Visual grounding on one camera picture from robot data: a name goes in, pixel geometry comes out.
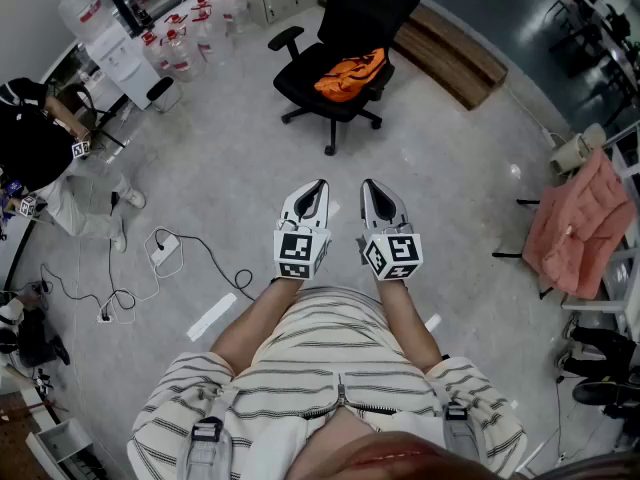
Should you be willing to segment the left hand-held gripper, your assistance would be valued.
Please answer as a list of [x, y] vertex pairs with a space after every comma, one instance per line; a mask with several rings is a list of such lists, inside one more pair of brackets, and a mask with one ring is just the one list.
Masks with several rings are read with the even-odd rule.
[[278, 278], [312, 280], [331, 242], [327, 227], [329, 184], [317, 179], [299, 187], [284, 201], [273, 233]]

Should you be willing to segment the black office chair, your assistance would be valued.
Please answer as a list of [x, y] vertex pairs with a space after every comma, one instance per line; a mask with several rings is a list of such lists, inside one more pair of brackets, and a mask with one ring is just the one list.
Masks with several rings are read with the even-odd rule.
[[420, 0], [326, 0], [317, 34], [319, 41], [304, 51], [296, 38], [304, 29], [292, 26], [279, 33], [268, 48], [287, 48], [291, 61], [273, 85], [297, 108], [281, 116], [283, 123], [313, 113], [330, 121], [330, 143], [324, 153], [336, 152], [338, 123], [357, 116], [370, 120], [375, 130], [382, 118], [365, 106], [381, 99], [394, 74], [389, 50], [395, 35]]

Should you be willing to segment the orange safety vest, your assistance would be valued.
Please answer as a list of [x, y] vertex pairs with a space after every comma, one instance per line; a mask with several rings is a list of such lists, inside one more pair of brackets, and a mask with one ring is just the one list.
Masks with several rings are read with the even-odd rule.
[[314, 84], [314, 89], [332, 102], [351, 101], [380, 74], [386, 64], [387, 54], [383, 48], [362, 56], [344, 58]]

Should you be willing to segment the person's right forearm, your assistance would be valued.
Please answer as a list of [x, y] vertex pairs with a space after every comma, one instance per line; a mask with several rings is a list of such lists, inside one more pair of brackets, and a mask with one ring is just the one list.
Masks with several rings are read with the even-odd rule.
[[380, 302], [391, 333], [407, 359], [423, 373], [442, 361], [442, 353], [401, 280], [377, 281]]

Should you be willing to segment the black clothes rack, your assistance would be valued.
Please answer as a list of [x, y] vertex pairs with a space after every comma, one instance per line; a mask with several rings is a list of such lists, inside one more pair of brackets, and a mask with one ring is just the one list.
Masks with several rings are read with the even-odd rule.
[[[540, 204], [540, 201], [518, 198], [516, 199], [516, 203], [522, 207], [529, 207], [529, 206], [538, 206]], [[501, 252], [501, 251], [495, 251], [491, 254], [491, 256], [493, 258], [498, 258], [498, 259], [520, 260], [523, 258], [523, 255], [521, 253], [511, 253], [511, 252]], [[543, 300], [549, 293], [553, 291], [554, 291], [554, 288], [550, 284], [544, 283], [542, 281], [539, 282], [539, 299], [540, 300]]]

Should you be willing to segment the cream striped shirt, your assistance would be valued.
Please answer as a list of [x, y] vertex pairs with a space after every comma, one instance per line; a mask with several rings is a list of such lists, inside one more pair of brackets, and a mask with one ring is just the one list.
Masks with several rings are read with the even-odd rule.
[[405, 431], [447, 445], [446, 415], [462, 408], [480, 461], [510, 476], [527, 447], [508, 400], [468, 359], [428, 373], [392, 335], [381, 306], [348, 289], [300, 293], [250, 366], [235, 372], [212, 352], [169, 366], [138, 415], [127, 454], [138, 480], [187, 480], [194, 426], [212, 418], [223, 459], [207, 458], [216, 480], [284, 480], [297, 454], [345, 408], [376, 432]]

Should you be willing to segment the wooden step platform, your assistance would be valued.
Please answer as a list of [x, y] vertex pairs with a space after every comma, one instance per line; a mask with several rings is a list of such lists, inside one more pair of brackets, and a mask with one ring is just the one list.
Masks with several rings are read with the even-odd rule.
[[507, 67], [489, 50], [423, 4], [398, 30], [392, 46], [468, 111], [507, 78]]

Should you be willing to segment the pink jacket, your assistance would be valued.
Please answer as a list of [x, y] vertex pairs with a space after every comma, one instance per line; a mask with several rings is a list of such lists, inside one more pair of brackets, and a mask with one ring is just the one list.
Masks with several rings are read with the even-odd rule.
[[522, 257], [550, 287], [592, 300], [636, 215], [612, 162], [596, 149], [571, 180], [545, 189]]

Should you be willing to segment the group of red-capped water jugs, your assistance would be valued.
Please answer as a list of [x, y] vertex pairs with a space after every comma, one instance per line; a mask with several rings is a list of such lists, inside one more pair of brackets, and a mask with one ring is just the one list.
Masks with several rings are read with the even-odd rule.
[[250, 23], [246, 0], [187, 0], [141, 35], [156, 71], [187, 82], [231, 59]]

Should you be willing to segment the white water dispenser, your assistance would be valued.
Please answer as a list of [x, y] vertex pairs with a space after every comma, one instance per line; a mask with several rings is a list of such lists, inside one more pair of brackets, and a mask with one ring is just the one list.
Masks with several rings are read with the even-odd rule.
[[88, 55], [101, 71], [140, 109], [151, 101], [147, 93], [160, 81], [160, 76], [125, 28], [114, 22], [90, 43]]

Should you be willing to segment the white metal shelf rack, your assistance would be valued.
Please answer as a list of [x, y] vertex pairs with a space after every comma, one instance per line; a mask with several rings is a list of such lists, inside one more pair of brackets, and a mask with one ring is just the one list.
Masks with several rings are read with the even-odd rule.
[[640, 341], [640, 119], [604, 144], [616, 173], [636, 207], [636, 215], [602, 277], [603, 292], [595, 300], [565, 296], [566, 311], [611, 314], [621, 333]]

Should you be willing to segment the group of dark office chairs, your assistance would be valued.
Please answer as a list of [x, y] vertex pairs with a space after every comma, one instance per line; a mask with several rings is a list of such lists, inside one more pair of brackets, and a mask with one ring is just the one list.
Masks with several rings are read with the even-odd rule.
[[566, 13], [562, 23], [568, 34], [551, 45], [551, 53], [571, 50], [567, 75], [573, 79], [602, 68], [606, 80], [598, 83], [588, 98], [602, 98], [611, 88], [621, 96], [620, 103], [606, 119], [606, 127], [628, 108], [640, 104], [640, 42], [631, 41], [631, 23], [604, 0], [557, 0]]

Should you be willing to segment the large clear water bottle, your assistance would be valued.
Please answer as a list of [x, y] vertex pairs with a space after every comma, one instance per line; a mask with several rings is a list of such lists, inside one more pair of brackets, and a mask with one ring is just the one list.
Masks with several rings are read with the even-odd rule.
[[93, 43], [115, 22], [109, 0], [61, 0], [59, 15], [82, 43]]

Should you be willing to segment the black bag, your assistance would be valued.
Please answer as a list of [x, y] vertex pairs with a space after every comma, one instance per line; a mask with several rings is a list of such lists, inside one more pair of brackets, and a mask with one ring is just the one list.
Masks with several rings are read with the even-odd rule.
[[69, 353], [61, 337], [50, 325], [40, 308], [12, 314], [9, 306], [0, 308], [0, 358], [9, 359], [16, 353], [20, 363], [27, 368], [60, 359], [70, 364]]

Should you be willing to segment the white compartment shelf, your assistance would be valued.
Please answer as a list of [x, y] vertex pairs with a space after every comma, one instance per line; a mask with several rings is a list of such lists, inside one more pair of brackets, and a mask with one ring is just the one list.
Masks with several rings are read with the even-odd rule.
[[30, 433], [26, 444], [50, 480], [108, 480], [93, 439], [75, 418]]

